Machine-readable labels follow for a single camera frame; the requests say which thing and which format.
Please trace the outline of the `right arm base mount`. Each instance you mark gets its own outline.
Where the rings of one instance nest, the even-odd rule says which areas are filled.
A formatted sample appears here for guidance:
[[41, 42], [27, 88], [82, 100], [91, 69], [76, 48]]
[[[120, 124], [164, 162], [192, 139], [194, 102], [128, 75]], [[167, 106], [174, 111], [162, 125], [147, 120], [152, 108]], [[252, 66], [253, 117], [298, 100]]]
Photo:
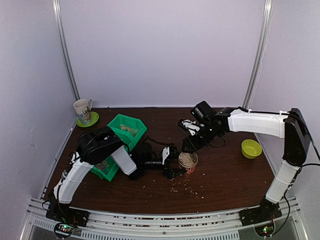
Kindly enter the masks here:
[[239, 212], [242, 226], [256, 225], [263, 222], [271, 222], [273, 219], [281, 217], [283, 214], [279, 208], [274, 211], [261, 206], [246, 208]]

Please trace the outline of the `gold jar lid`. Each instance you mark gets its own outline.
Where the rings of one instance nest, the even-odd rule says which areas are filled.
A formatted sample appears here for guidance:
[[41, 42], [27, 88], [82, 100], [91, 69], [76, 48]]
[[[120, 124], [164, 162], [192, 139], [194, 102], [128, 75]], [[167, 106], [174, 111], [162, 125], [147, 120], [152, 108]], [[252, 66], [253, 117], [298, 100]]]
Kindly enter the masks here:
[[191, 168], [198, 164], [199, 158], [196, 153], [181, 152], [178, 156], [178, 162], [185, 168]]

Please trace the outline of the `clear plastic jar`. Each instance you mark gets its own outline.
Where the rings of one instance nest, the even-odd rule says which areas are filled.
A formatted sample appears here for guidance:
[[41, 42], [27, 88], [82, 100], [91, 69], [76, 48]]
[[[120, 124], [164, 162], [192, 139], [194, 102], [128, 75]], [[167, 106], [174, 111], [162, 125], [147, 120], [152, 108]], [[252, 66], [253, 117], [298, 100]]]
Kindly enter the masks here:
[[181, 152], [178, 156], [178, 164], [182, 169], [186, 170], [186, 174], [190, 175], [196, 170], [199, 158], [196, 153]]

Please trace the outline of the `green bin compartment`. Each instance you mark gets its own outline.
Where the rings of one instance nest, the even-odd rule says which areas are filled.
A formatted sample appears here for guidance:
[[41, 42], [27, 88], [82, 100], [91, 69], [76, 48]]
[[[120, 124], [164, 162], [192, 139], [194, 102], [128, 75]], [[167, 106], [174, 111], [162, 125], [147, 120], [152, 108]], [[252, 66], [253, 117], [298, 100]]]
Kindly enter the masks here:
[[130, 151], [134, 149], [147, 131], [147, 127], [140, 119], [123, 114], [118, 114], [107, 126], [127, 144]]

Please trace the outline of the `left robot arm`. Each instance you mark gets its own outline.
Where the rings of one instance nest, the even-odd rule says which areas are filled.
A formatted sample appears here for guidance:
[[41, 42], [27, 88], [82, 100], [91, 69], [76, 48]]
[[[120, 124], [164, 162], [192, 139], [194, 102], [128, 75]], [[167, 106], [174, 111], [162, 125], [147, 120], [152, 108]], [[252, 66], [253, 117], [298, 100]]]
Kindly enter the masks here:
[[68, 168], [65, 169], [57, 185], [49, 194], [47, 212], [61, 222], [72, 218], [70, 204], [73, 196], [87, 173], [107, 158], [130, 179], [139, 178], [145, 170], [161, 170], [168, 179], [186, 173], [182, 168], [171, 168], [170, 161], [179, 156], [173, 144], [166, 145], [156, 154], [150, 145], [151, 138], [130, 148], [109, 126], [83, 133], [77, 143], [76, 151], [71, 154]]

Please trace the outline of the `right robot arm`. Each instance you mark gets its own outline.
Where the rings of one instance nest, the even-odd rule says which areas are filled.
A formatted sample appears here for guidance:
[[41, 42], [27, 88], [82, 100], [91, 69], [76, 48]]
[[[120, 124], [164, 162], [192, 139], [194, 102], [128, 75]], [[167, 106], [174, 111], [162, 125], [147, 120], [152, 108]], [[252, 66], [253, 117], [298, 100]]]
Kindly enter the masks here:
[[178, 122], [180, 128], [189, 132], [189, 136], [182, 142], [184, 152], [194, 153], [207, 146], [215, 137], [230, 132], [248, 132], [284, 139], [280, 169], [261, 202], [262, 206], [256, 210], [259, 220], [268, 220], [276, 212], [275, 205], [293, 184], [307, 158], [311, 138], [301, 111], [292, 108], [290, 111], [262, 112], [242, 107], [226, 107], [215, 111], [197, 105], [190, 113], [194, 121], [180, 119]]

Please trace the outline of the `green bin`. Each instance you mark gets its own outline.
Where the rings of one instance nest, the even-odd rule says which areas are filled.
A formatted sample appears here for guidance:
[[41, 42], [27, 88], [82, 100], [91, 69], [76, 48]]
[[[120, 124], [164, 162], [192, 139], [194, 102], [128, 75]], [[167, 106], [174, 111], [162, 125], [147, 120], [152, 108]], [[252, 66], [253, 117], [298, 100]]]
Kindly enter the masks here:
[[107, 180], [111, 182], [114, 179], [118, 170], [119, 166], [116, 164], [113, 158], [109, 156], [101, 163], [96, 164], [90, 170], [90, 172], [97, 175], [101, 180]]

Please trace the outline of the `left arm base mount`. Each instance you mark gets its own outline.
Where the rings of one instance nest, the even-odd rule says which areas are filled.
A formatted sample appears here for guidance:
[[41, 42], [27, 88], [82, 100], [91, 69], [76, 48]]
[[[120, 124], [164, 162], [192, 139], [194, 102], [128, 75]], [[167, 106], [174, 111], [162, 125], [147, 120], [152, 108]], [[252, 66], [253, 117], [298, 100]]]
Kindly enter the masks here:
[[50, 209], [46, 212], [45, 216], [57, 222], [63, 222], [76, 227], [86, 227], [89, 214], [90, 213], [85, 210], [70, 208], [65, 213], [62, 213], [60, 209]]

